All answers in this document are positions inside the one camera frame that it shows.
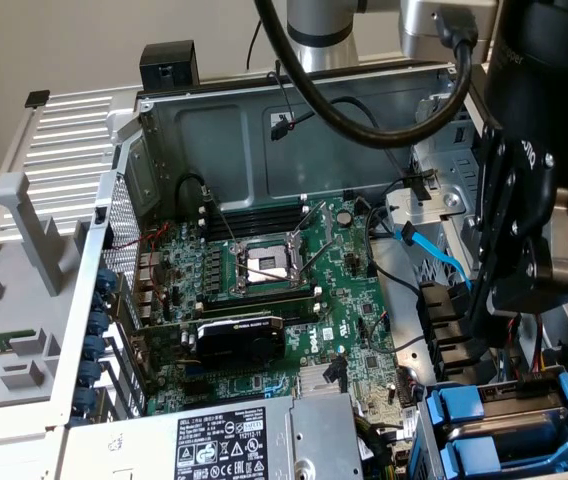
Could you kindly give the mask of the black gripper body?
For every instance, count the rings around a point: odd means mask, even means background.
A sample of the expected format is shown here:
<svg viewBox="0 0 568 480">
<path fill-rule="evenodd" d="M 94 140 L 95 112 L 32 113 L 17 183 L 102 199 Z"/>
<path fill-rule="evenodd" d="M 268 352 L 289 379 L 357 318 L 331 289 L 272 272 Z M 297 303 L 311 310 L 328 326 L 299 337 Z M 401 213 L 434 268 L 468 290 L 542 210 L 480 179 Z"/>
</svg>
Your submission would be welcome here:
<svg viewBox="0 0 568 480">
<path fill-rule="evenodd" d="M 568 1 L 505 1 L 485 101 L 514 138 L 538 142 L 568 188 Z"/>
</svg>

